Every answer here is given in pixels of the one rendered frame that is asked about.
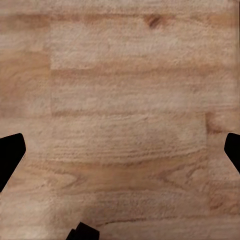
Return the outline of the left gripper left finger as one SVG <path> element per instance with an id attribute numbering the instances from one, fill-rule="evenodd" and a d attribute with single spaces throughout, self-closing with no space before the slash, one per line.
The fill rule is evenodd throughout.
<path id="1" fill-rule="evenodd" d="M 0 138 L 0 193 L 26 153 L 22 133 Z"/>

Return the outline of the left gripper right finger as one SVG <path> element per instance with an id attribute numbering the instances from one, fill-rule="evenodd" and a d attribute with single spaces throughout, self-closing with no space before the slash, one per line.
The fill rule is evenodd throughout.
<path id="1" fill-rule="evenodd" d="M 240 134 L 231 132 L 227 135 L 224 151 L 240 173 Z"/>

